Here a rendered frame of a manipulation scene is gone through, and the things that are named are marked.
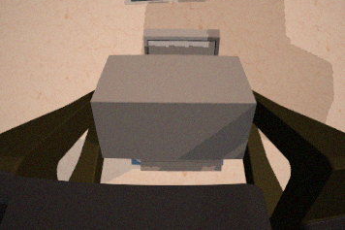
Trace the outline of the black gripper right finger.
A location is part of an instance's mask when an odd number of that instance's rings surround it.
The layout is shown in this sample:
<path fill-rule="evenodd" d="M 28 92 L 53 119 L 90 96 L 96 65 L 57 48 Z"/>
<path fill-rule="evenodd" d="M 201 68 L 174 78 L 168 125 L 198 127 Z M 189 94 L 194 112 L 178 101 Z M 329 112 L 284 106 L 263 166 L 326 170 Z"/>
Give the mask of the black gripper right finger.
<path fill-rule="evenodd" d="M 252 90 L 257 102 L 243 167 L 246 183 L 265 195 L 272 230 L 345 216 L 345 132 L 287 109 Z M 283 191 L 259 133 L 287 158 Z"/>

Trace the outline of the grey metal block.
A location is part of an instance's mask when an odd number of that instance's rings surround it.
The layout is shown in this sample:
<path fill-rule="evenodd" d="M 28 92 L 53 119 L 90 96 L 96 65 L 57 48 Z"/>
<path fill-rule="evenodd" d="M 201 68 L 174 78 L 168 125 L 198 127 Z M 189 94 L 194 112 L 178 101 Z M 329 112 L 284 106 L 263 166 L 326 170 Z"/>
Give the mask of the grey metal block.
<path fill-rule="evenodd" d="M 243 159 L 257 102 L 238 56 L 109 55 L 90 101 L 103 158 Z"/>

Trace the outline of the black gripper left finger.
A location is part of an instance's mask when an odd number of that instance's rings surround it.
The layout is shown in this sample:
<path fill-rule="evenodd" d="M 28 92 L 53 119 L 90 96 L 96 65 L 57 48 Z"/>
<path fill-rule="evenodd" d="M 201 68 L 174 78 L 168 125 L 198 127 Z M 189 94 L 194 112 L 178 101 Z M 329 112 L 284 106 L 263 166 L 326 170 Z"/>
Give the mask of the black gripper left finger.
<path fill-rule="evenodd" d="M 101 183 L 104 158 L 90 104 L 94 91 L 1 133 L 0 171 L 58 181 L 58 162 L 88 130 L 68 181 Z"/>

